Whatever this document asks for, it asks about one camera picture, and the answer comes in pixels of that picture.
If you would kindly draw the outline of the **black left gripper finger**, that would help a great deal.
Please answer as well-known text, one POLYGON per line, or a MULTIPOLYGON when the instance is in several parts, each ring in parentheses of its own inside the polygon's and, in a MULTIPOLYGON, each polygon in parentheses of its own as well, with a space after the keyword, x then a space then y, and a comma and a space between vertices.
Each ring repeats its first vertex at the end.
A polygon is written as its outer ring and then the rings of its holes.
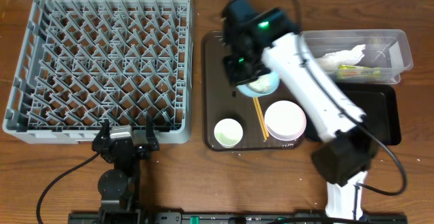
POLYGON ((97 133, 95 139, 92 141, 92 150, 96 153, 102 153, 103 149, 106 148, 107 143, 110 141, 110 124, 106 119, 102 124, 102 128, 99 133, 97 133))
POLYGON ((150 115, 146 116, 146 140, 149 145, 150 151, 159 150, 159 142, 157 140, 157 137, 155 136, 153 121, 150 115))

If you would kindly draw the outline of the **rice food waste pile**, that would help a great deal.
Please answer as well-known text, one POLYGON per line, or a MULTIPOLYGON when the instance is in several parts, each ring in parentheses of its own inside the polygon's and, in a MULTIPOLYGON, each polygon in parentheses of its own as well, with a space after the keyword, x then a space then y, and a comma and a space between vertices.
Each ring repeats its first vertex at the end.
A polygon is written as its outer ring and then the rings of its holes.
POLYGON ((263 75, 259 77, 256 81, 249 83, 248 87, 257 93, 264 94, 272 89, 273 82, 274 79, 272 77, 263 75))

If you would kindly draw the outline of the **light blue bowl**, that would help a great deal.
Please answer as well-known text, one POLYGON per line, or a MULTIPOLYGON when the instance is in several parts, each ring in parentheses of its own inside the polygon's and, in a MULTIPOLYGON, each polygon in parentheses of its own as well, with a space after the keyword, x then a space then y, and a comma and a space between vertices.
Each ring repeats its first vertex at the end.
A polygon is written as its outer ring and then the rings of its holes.
POLYGON ((276 72, 261 75, 256 81, 237 86, 237 89, 245 96, 258 98, 275 92, 279 87, 280 78, 276 72))

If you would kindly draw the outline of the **small white cup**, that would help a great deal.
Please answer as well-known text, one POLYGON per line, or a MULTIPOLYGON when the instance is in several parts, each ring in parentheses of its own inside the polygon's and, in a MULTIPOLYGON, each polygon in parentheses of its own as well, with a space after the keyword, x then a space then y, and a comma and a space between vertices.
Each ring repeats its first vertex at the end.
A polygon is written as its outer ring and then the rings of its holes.
POLYGON ((243 138, 243 128, 235 119, 222 119, 214 126, 214 137, 224 148, 233 148, 243 138))

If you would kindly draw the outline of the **green snack wrapper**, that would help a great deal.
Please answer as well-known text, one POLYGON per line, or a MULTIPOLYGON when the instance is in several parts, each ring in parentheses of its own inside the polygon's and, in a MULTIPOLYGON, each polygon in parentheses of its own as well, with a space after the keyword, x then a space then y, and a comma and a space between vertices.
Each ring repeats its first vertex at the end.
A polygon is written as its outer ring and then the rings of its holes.
POLYGON ((381 72, 379 67, 372 68, 342 64, 338 67, 336 74, 337 78, 339 79, 349 79, 355 77, 378 78, 380 77, 381 72))

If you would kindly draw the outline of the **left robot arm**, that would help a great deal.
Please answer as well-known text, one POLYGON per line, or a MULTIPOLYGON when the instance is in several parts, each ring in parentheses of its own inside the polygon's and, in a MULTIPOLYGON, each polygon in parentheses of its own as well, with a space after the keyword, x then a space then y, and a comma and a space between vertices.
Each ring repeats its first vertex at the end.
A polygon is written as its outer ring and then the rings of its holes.
POLYGON ((105 120, 92 150, 113 165, 98 180, 101 207, 95 222, 146 223, 146 210, 140 203, 140 161, 150 158, 149 145, 141 143, 130 126, 112 127, 105 120))

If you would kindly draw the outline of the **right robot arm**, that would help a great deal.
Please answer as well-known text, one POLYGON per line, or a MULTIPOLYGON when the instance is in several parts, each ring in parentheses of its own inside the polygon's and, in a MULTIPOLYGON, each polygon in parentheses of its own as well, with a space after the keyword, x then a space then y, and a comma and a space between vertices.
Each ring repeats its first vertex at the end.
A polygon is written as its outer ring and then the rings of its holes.
POLYGON ((333 221, 357 221, 361 186, 377 146, 364 128, 365 113, 348 99, 317 64, 298 25, 279 9, 256 12, 246 0, 230 0, 222 11, 227 55, 203 64, 203 129, 209 131, 239 114, 239 124, 255 132, 251 115, 229 99, 229 88, 246 93, 248 84, 274 74, 313 123, 323 145, 311 158, 328 184, 326 214, 333 221))

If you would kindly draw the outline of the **black waste tray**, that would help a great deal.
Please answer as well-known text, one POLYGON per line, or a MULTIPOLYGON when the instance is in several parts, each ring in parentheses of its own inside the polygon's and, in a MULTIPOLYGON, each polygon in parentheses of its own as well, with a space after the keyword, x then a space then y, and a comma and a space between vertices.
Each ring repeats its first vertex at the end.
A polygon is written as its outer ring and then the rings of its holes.
POLYGON ((354 104, 363 109, 372 133, 385 145, 401 142, 397 99, 390 85, 372 83, 337 83, 354 104))

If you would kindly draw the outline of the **dark brown serving tray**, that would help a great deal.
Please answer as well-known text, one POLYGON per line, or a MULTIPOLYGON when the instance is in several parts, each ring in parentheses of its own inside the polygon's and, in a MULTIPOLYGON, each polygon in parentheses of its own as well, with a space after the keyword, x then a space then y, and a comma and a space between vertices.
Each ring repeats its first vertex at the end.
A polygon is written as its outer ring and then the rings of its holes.
POLYGON ((280 141, 272 136, 264 139, 253 99, 230 86, 223 67, 223 58, 230 54, 222 44, 222 33, 212 31, 201 41, 203 95, 203 141, 213 151, 255 151, 295 149, 304 136, 294 141, 280 141), (214 127, 222 119, 234 119, 243 128, 243 137, 234 147, 222 146, 214 136, 214 127))

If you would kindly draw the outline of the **grey dish rack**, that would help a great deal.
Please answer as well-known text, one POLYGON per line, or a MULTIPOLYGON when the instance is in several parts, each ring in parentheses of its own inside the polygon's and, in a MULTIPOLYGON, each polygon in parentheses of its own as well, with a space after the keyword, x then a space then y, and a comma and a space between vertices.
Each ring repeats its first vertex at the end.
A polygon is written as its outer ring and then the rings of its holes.
POLYGON ((33 0, 3 130, 75 144, 108 122, 183 144, 193 44, 193 0, 33 0))

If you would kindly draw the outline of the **white pink bowl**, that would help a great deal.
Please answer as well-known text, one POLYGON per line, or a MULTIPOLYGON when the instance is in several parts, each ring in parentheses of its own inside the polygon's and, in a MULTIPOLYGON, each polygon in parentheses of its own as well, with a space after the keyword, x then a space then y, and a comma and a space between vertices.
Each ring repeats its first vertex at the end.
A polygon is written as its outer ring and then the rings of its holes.
POLYGON ((272 137, 281 141, 294 141, 304 133, 307 119, 296 103, 280 100, 267 108, 264 123, 272 137))

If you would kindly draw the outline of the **clear plastic bin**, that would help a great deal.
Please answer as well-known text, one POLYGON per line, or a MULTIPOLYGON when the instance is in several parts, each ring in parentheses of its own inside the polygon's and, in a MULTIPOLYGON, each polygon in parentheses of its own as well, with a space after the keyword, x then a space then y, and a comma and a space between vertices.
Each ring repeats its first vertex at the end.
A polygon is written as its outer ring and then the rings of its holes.
POLYGON ((302 38, 315 58, 365 45, 365 56, 355 66, 380 68, 378 78, 339 79, 338 69, 325 71, 336 82, 397 84, 401 73, 413 67, 407 36, 399 29, 305 31, 302 38))

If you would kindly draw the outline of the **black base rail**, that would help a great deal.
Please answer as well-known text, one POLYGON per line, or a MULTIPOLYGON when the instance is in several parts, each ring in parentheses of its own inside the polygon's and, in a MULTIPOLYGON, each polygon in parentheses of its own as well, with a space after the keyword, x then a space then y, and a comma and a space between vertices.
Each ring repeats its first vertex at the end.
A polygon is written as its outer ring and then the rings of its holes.
POLYGON ((297 212, 292 214, 201 214, 180 212, 158 212, 155 214, 111 213, 101 215, 90 212, 70 213, 68 224, 98 223, 144 223, 144 224, 229 224, 229 223, 271 223, 287 218, 326 218, 318 211, 297 212))

